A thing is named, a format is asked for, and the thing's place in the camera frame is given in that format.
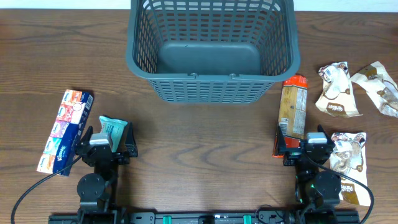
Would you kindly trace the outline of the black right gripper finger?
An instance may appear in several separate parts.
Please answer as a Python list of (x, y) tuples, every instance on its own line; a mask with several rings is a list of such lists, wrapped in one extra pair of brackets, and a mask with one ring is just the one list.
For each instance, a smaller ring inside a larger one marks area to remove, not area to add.
[(319, 124), (317, 126), (317, 131), (319, 133), (323, 133), (325, 135), (325, 138), (327, 140), (327, 142), (326, 142), (327, 144), (332, 144), (333, 143), (333, 141), (331, 140), (331, 136), (323, 129), (322, 125)]
[(286, 150), (286, 143), (284, 139), (284, 135), (280, 126), (277, 127), (277, 135), (276, 135), (276, 155), (283, 156)]

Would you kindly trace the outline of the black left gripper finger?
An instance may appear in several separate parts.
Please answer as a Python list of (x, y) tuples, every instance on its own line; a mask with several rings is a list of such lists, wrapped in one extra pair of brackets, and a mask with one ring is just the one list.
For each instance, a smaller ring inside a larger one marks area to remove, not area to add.
[(125, 147), (127, 152), (137, 152), (137, 145), (134, 138), (133, 124), (130, 122), (126, 129)]
[(92, 135), (93, 135), (93, 127), (89, 126), (88, 129), (86, 130), (86, 133), (81, 138), (81, 141), (79, 143), (79, 147), (80, 148), (84, 148), (86, 146), (89, 146), (90, 145), (90, 139), (91, 139)]

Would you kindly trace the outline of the orange and tan cracker pack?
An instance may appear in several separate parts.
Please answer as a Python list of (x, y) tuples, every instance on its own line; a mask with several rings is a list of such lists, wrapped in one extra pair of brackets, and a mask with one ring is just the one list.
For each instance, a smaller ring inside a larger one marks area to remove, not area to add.
[(299, 147), (304, 139), (307, 91), (308, 80), (302, 75), (283, 81), (273, 157), (283, 157), (277, 147), (278, 137), (284, 137), (287, 147)]

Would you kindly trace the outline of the beige rice bag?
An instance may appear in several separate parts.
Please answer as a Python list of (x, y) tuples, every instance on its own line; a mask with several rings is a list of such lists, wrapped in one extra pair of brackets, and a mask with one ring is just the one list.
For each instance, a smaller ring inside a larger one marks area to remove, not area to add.
[(323, 91), (315, 103), (322, 112), (334, 117), (350, 118), (361, 116), (353, 93), (352, 82), (349, 80), (347, 62), (335, 62), (319, 69), (323, 80)]

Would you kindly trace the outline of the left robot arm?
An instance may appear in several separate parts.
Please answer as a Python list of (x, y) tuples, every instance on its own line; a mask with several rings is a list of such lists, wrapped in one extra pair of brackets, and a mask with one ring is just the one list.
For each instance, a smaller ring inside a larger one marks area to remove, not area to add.
[(110, 135), (95, 134), (90, 126), (76, 145), (75, 154), (94, 168), (77, 185), (80, 197), (78, 223), (130, 222), (126, 209), (116, 205), (116, 191), (119, 166), (128, 165), (130, 158), (138, 156), (132, 123), (128, 123), (122, 136), (125, 137), (123, 150), (113, 152)]

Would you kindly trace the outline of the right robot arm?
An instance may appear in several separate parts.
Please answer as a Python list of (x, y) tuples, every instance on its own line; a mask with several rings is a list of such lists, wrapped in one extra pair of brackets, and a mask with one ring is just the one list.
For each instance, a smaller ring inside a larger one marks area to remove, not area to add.
[(275, 149), (284, 155), (283, 165), (294, 166), (295, 199), (302, 208), (285, 212), (284, 223), (337, 223), (341, 179), (332, 171), (320, 170), (330, 158), (334, 142), (319, 125), (297, 147), (288, 147), (281, 127), (277, 128)]

